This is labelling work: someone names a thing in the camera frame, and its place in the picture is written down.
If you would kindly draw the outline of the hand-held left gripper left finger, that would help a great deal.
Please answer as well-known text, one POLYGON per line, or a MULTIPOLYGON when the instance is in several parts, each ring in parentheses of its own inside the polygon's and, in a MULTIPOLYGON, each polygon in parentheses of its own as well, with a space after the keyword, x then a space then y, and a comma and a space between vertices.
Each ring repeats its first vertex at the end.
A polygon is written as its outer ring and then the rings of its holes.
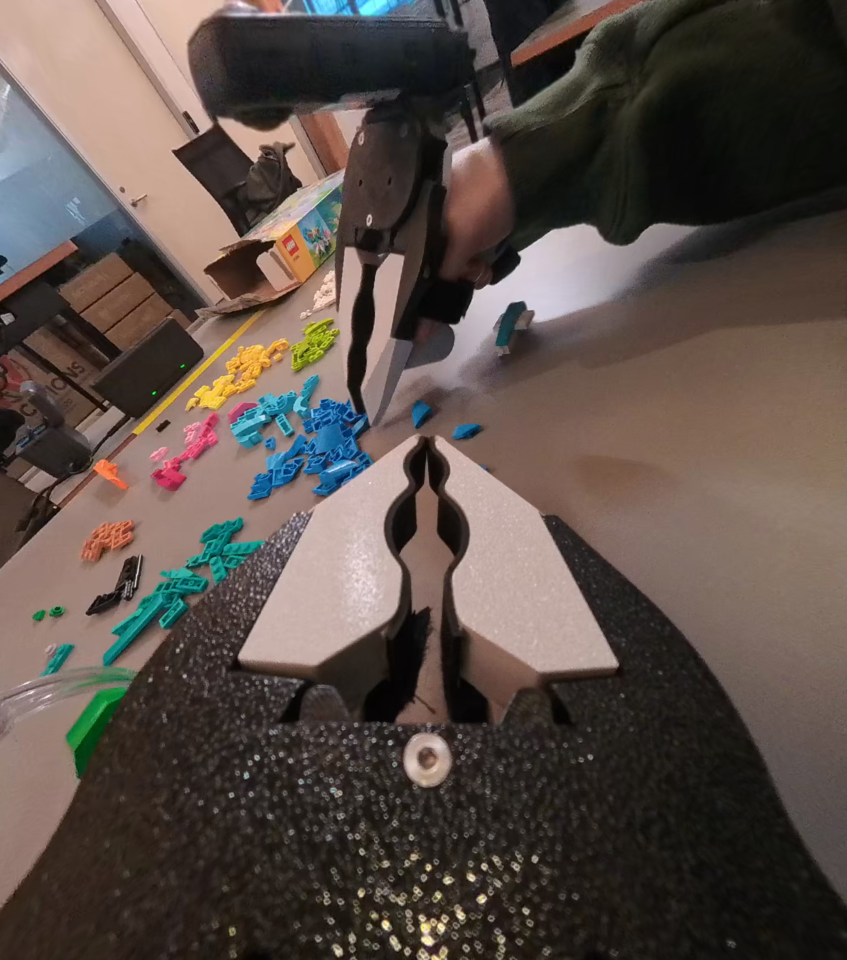
POLYGON ((350 710, 382 688, 401 710, 427 645, 405 547, 418 529, 429 440, 410 438, 310 511, 240 650, 242 668, 329 686, 350 710))

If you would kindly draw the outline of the person's right forearm green sleeve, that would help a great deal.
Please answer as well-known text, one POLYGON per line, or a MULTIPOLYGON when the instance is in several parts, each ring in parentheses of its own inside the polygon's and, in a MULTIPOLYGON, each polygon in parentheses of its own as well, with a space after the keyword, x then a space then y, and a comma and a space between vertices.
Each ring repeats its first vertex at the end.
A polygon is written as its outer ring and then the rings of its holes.
POLYGON ((489 131, 518 248, 580 224, 622 246, 847 187, 847 2, 643 2, 489 131))

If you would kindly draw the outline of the pile of white lego bricks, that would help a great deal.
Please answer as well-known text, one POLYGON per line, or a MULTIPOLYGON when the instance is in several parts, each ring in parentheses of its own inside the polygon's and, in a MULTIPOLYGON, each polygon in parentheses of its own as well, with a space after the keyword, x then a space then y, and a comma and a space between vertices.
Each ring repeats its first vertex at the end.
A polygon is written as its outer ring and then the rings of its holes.
POLYGON ((300 318, 308 318, 326 309, 332 309, 337 302, 337 290, 334 270, 323 277, 320 287, 313 295, 312 304, 300 313, 300 318))

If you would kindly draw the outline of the colourful lego set box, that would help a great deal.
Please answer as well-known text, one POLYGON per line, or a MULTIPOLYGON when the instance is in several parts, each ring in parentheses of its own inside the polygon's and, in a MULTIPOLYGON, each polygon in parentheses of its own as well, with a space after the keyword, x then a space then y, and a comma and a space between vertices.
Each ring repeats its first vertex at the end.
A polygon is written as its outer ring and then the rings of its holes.
POLYGON ((233 248, 258 249, 257 265, 272 284, 277 268, 295 282, 308 280, 335 252, 344 176, 338 171, 297 189, 233 248))

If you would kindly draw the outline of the pile of light blue lego bricks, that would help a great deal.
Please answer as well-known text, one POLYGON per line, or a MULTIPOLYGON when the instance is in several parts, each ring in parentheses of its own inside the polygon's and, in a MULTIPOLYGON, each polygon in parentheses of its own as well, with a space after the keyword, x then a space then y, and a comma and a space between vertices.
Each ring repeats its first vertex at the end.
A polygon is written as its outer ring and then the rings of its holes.
POLYGON ((230 425, 230 433, 245 449, 251 449, 264 440, 262 431, 265 427, 275 425, 281 436, 293 437, 296 433, 290 424, 289 417, 296 416, 305 431, 310 427, 310 401, 320 382, 320 376, 313 374, 306 378, 299 390, 288 390, 285 393, 266 393, 264 396, 239 414, 230 425))

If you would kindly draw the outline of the teal white lego assembly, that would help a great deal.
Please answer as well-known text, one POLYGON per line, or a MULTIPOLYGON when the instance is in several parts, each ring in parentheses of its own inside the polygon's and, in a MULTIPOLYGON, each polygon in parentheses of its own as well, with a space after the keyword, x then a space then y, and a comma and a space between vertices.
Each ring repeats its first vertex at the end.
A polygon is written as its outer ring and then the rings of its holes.
POLYGON ((528 308, 524 300, 509 303, 494 325, 494 350, 496 355, 510 354, 515 335, 528 330, 534 319, 535 311, 528 308))

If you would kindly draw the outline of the pile of yellow lego bricks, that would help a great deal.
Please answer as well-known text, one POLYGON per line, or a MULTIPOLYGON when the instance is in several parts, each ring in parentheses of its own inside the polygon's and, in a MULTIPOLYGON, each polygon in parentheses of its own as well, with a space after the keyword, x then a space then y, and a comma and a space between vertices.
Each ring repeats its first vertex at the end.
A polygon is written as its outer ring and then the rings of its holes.
POLYGON ((282 361, 289 349, 290 344, 286 339, 278 339, 269 345, 240 346, 237 354, 226 362, 225 373, 211 385, 196 390, 185 410, 218 411, 228 399, 254 388, 262 374, 282 361))

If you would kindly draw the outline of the pile of pink lego bricks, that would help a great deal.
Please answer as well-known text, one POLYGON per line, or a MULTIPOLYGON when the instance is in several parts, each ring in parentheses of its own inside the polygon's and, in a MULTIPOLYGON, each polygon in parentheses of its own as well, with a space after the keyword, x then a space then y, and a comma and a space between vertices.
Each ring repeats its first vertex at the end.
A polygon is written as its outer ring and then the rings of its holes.
MULTIPOLYGON (((229 429, 230 436, 238 443, 239 447, 251 449, 254 444, 244 443, 238 439, 238 421, 245 415, 255 416, 260 410, 260 403, 243 402, 237 404, 227 414, 226 426, 229 429)), ((152 459, 162 459, 160 466, 151 473, 153 481, 166 491, 176 492, 188 479, 183 473, 183 465, 199 459, 219 443, 220 438, 217 428, 220 424, 220 414, 213 411, 205 419, 191 423, 184 428, 184 449, 182 452, 173 457, 165 456, 160 451, 153 453, 152 459)))

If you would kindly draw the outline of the cluster of black lego pieces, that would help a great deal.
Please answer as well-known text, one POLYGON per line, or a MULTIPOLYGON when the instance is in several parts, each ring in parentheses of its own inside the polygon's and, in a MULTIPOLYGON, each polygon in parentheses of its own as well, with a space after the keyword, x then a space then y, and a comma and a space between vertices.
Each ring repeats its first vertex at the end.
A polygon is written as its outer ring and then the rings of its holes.
POLYGON ((121 566, 114 588, 107 593, 96 596, 84 614, 87 617, 103 615, 118 607, 121 603, 133 599, 140 586, 142 567, 142 555, 133 555, 127 558, 121 566))

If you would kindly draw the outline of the pile of salmon lego bricks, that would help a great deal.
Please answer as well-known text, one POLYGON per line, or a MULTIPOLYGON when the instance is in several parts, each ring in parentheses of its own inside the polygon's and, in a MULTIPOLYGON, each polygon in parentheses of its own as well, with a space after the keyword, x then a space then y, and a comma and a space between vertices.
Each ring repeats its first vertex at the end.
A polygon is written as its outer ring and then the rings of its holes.
POLYGON ((135 536, 135 522, 130 519, 104 522, 97 526, 81 546, 80 559, 98 562, 105 553, 129 546, 135 536))

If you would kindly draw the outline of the person's right hand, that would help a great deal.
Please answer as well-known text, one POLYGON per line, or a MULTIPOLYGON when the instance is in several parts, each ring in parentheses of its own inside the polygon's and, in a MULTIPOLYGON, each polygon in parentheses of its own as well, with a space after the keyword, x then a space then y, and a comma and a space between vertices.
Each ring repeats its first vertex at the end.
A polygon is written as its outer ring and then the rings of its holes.
POLYGON ((502 153, 492 138, 454 154, 442 210, 441 278, 480 289, 491 282, 491 253, 511 234, 514 203, 502 153))

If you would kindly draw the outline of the torn brown cardboard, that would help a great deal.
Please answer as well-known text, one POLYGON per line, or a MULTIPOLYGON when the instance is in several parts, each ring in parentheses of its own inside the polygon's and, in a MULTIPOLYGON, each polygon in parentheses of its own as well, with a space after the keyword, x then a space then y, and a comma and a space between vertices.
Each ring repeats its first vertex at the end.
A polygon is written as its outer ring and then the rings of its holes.
POLYGON ((203 268, 224 295, 218 312, 270 306, 302 286, 277 246, 274 241, 242 241, 203 268))

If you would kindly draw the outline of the dark bag on chair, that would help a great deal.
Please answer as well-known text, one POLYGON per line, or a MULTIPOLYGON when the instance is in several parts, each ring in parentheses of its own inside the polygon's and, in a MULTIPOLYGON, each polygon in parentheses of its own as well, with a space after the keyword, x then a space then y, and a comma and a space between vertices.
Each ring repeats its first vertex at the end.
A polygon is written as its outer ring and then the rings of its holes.
POLYGON ((294 146, 284 142, 260 145, 257 159, 250 164, 235 192, 235 202, 244 223, 240 228, 243 234, 303 186, 288 163, 288 154, 294 146))

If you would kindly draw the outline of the wooden table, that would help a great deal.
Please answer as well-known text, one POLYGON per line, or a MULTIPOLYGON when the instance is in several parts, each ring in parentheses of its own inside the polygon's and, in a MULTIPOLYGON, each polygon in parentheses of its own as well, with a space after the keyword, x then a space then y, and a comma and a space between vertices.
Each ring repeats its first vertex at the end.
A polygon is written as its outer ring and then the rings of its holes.
POLYGON ((557 48, 584 37, 608 18, 642 1, 567 1, 561 4, 509 54, 510 65, 525 66, 557 48))

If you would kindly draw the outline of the wooden side desk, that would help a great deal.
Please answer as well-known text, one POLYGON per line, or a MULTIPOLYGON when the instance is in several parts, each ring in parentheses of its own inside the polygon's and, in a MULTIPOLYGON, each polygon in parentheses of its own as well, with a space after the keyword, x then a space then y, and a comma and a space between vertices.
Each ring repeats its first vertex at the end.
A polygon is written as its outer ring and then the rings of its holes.
POLYGON ((0 282, 0 306, 7 303, 12 295, 19 294, 29 285, 41 281, 51 269, 78 252, 78 246, 68 239, 0 282))

